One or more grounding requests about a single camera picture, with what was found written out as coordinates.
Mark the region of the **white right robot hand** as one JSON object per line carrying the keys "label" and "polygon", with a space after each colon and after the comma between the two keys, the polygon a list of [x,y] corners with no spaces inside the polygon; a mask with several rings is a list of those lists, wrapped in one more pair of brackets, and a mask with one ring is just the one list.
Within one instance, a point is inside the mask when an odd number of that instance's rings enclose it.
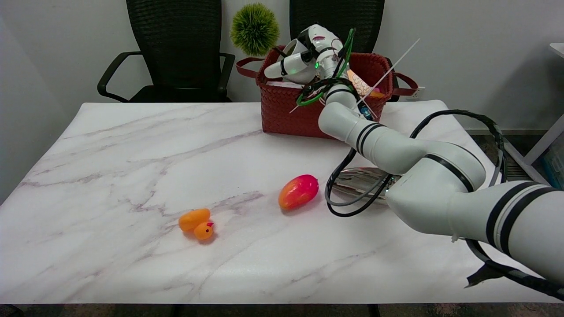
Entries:
{"label": "white right robot hand", "polygon": [[295,84],[308,84],[315,77],[333,77],[344,44],[331,31],[314,24],[302,30],[283,49],[282,56],[266,67],[269,79],[281,78]]}

